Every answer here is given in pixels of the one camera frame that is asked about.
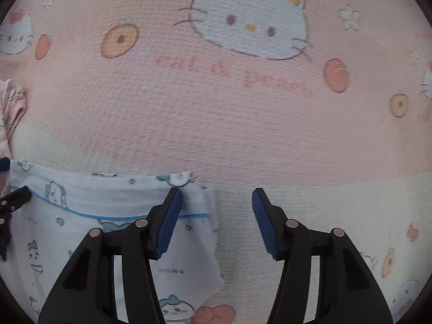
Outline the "light blue cartoon pajama pants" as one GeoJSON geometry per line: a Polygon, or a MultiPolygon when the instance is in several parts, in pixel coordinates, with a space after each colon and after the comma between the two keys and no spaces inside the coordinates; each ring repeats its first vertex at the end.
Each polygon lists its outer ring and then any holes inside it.
{"type": "Polygon", "coordinates": [[[1,278],[36,323],[189,323],[222,288],[215,194],[189,172],[9,165],[1,278]]]}

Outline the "pink cartoon pajama garment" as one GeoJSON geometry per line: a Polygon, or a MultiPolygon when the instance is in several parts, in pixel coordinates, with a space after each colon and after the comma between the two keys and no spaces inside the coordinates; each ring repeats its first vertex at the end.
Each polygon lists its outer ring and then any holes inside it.
{"type": "Polygon", "coordinates": [[[26,94],[22,85],[1,79],[1,159],[12,158],[9,141],[26,112],[26,94]]]}

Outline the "pink Hello Kitty blanket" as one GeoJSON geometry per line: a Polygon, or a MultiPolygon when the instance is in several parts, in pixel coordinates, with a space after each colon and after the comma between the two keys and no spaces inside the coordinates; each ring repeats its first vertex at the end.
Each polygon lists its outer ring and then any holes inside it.
{"type": "Polygon", "coordinates": [[[3,0],[11,161],[189,172],[222,288],[189,323],[265,323],[283,265],[252,208],[344,230],[392,323],[430,323],[431,0],[3,0]]]}

